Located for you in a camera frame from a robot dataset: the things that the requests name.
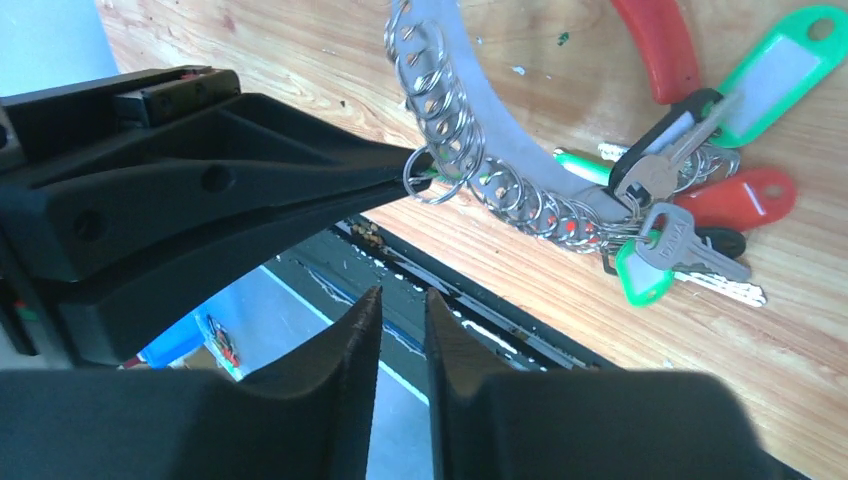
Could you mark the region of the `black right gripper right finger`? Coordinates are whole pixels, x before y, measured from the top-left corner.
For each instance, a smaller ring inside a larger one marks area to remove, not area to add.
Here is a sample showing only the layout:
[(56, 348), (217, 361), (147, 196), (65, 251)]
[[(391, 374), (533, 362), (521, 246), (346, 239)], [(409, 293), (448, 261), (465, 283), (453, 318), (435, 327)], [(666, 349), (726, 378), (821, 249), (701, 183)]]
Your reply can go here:
[(686, 370), (509, 366), (425, 300), (438, 479), (796, 479), (719, 378)]

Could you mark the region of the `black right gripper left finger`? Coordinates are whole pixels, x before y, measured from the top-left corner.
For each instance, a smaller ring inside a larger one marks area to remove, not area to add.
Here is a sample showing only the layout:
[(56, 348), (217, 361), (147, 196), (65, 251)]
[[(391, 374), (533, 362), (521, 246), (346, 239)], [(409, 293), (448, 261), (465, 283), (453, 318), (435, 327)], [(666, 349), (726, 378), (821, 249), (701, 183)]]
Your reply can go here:
[(5, 479), (362, 479), (382, 331), (370, 288), (239, 382), (214, 370), (7, 370)]

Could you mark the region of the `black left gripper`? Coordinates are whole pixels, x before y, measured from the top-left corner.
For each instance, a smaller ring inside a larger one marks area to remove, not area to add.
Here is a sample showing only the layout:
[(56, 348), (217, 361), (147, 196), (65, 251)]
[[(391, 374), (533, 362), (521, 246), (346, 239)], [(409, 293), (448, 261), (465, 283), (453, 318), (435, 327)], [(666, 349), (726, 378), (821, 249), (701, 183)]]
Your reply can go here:
[(1, 272), (51, 367), (115, 366), (272, 256), (403, 198), (410, 150), (358, 137), (209, 66), (3, 99)]

